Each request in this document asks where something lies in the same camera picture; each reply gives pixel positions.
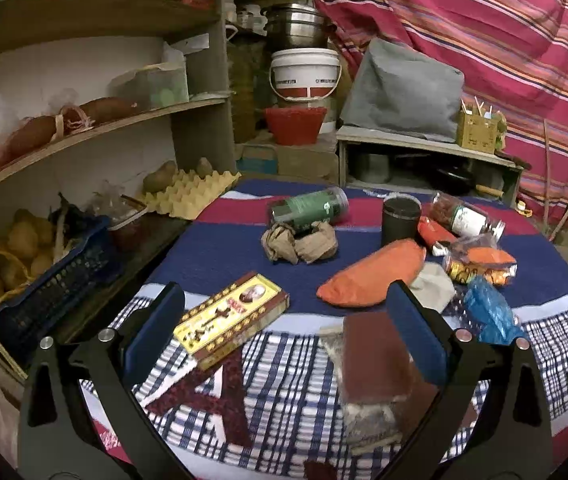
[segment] checkered pattern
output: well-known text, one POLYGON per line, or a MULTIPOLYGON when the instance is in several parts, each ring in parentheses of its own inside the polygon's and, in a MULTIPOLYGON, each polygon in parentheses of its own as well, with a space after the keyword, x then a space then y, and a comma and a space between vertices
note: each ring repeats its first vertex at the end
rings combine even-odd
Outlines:
MULTIPOLYGON (((148 306, 147 298, 135 298, 113 326, 119 326, 133 310, 148 306)), ((568 410, 568 312, 523 325, 534 345, 544 379, 551 418, 568 410)), ((211 416, 187 406, 150 420, 169 444, 199 456, 259 472, 303 478, 305 460, 330 462, 338 478, 371 479, 389 462, 397 447, 382 447, 359 457, 350 455, 344 442, 342 411, 337 397, 333 364, 318 345, 316 336, 261 332, 242 349, 245 400, 252 448, 220 444, 211 416)), ((141 402, 154 393, 167 376, 179 373, 188 354, 173 339, 144 384, 134 389, 141 402)), ((92 384, 86 386, 92 390, 92 384)), ((212 379, 199 391, 209 393, 212 379)), ((488 383, 478 384, 473 403, 479 411, 488 383)), ((456 434, 443 457, 459 455, 471 429, 456 434)))

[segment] red bucket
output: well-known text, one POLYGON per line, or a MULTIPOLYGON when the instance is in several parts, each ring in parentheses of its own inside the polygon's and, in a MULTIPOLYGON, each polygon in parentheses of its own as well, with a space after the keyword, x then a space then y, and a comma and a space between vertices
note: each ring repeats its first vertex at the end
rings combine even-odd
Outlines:
POLYGON ((315 144, 326 108, 266 108, 266 123, 275 142, 282 146, 315 144))

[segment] gray cloth cover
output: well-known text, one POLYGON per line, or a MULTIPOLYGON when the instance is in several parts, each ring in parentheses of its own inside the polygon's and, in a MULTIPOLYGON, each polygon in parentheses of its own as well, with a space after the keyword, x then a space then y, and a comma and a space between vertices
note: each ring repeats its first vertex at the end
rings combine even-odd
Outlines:
POLYGON ((458 69, 374 38, 340 117, 360 128, 454 142, 463 85, 458 69))

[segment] black tumbler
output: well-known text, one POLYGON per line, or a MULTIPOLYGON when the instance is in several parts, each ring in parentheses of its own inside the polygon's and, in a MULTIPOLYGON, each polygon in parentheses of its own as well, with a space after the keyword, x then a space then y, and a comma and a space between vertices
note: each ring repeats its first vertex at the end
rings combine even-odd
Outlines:
POLYGON ((392 193, 382 206, 382 247, 404 238, 415 238, 422 204, 414 196, 392 193))

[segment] blue plastic basket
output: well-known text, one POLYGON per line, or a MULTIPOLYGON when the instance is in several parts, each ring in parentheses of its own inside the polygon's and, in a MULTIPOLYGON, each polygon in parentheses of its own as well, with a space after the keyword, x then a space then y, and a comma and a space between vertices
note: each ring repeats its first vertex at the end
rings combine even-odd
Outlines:
POLYGON ((109 225, 106 216, 94 218, 94 225, 73 250, 22 294, 0 305, 0 342, 22 367, 27 367, 56 322, 97 285, 112 282, 122 272, 109 225))

